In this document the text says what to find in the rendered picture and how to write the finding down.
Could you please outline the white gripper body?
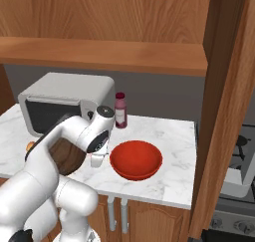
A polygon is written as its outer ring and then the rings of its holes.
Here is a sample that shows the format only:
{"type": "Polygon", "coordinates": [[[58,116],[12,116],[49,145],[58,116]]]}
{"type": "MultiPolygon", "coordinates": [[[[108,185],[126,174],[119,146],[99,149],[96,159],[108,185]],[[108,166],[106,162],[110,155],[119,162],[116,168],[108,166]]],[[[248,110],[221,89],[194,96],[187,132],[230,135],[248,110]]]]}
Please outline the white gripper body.
{"type": "Polygon", "coordinates": [[[99,168],[104,159],[107,158],[109,155],[108,154],[104,154],[104,155],[97,155],[97,154],[91,154],[91,167],[92,168],[99,168]]]}

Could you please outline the brown wooden bowl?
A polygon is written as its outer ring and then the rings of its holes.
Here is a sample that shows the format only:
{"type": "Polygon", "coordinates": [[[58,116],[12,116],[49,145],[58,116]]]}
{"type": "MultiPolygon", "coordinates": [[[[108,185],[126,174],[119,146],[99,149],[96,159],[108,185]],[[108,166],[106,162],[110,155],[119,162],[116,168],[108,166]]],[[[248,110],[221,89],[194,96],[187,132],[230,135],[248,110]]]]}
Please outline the brown wooden bowl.
{"type": "Polygon", "coordinates": [[[50,148],[50,154],[58,167],[59,173],[65,176],[79,169],[87,155],[62,137],[50,148]]]}

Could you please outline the red bowl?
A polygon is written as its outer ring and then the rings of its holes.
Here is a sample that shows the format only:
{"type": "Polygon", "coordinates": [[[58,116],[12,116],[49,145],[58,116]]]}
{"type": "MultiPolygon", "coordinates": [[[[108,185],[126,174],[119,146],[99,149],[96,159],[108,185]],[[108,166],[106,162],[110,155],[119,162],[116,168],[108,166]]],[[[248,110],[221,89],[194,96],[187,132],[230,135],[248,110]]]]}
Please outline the red bowl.
{"type": "Polygon", "coordinates": [[[110,164],[121,177],[140,181],[157,173],[162,165],[162,154],[156,146],[149,142],[129,140],[113,149],[110,164]]]}

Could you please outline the maroon bottle with label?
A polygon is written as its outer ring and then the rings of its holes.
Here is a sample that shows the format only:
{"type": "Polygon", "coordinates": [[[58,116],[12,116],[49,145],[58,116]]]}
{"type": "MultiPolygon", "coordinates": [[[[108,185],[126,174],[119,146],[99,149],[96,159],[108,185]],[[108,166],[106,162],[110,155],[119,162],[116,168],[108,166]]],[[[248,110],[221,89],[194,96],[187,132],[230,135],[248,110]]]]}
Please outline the maroon bottle with label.
{"type": "Polygon", "coordinates": [[[116,112],[116,127],[126,128],[128,125],[128,112],[126,95],[122,92],[116,93],[115,112],[116,112]]]}

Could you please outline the wooden base cupboard door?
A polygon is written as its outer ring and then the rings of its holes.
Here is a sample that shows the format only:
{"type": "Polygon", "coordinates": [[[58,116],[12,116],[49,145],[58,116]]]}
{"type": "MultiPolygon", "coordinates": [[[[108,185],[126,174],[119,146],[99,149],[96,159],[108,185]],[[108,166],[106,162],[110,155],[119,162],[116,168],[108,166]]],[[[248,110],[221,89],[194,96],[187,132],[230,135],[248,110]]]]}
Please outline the wooden base cupboard door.
{"type": "Polygon", "coordinates": [[[129,232],[123,233],[122,230],[122,204],[125,202],[118,197],[114,200],[114,214],[117,225],[116,229],[111,231],[108,199],[105,195],[99,196],[97,209],[88,217],[89,223],[100,236],[101,242],[129,242],[129,232]]]}
{"type": "Polygon", "coordinates": [[[128,202],[129,242],[187,242],[190,211],[128,202]]]}

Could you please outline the grey microwave oven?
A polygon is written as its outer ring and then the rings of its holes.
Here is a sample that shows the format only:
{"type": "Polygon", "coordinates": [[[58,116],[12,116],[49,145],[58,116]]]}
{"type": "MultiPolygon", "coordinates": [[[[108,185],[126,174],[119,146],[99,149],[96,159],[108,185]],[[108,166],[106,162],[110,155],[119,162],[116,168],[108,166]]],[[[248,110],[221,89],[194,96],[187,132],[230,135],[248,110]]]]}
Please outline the grey microwave oven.
{"type": "Polygon", "coordinates": [[[20,108],[33,136],[41,136],[63,115],[90,121],[98,106],[115,108],[115,81],[107,76],[50,72],[18,96],[20,108]]]}

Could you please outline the grey stove knob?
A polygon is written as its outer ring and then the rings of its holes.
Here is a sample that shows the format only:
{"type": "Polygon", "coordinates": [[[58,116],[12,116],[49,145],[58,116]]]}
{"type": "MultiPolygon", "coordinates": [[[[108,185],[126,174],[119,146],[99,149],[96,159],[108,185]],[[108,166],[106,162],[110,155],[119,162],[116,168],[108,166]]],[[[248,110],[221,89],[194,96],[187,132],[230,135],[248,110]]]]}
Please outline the grey stove knob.
{"type": "Polygon", "coordinates": [[[251,222],[248,221],[236,221],[234,223],[234,227],[239,230],[242,231],[244,234],[250,234],[251,232],[253,232],[255,230],[255,225],[251,222]]]}
{"type": "Polygon", "coordinates": [[[219,217],[213,217],[210,222],[210,226],[213,229],[218,229],[222,227],[222,219],[219,217]]]}

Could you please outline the tall wooden cupboard door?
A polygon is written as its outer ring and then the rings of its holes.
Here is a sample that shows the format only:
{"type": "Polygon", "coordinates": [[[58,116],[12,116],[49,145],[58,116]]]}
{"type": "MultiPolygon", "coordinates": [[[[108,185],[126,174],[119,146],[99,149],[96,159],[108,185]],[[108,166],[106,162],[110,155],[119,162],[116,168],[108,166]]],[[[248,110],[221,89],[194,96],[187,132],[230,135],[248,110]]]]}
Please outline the tall wooden cupboard door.
{"type": "Polygon", "coordinates": [[[188,236],[209,227],[255,87],[255,0],[210,0],[208,62],[188,236]]]}

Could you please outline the grey stove with hob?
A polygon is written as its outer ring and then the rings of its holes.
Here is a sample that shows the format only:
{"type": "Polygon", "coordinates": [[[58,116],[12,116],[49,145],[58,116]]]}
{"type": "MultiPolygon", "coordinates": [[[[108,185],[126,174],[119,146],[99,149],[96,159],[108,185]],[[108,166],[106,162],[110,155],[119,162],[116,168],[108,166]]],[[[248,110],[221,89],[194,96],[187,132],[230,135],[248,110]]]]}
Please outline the grey stove with hob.
{"type": "Polygon", "coordinates": [[[213,217],[222,219],[222,227],[213,229],[209,224],[210,231],[255,242],[255,230],[244,234],[234,227],[241,220],[255,225],[255,124],[244,124],[239,131],[213,217]]]}

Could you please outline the wooden wall cupboard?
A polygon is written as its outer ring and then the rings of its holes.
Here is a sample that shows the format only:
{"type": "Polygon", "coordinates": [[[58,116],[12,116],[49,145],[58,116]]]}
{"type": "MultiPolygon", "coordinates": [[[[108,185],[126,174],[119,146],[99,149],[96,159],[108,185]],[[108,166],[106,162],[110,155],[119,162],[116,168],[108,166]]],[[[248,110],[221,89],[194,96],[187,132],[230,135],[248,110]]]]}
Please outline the wooden wall cupboard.
{"type": "Polygon", "coordinates": [[[210,0],[0,0],[0,62],[204,76],[210,0]]]}

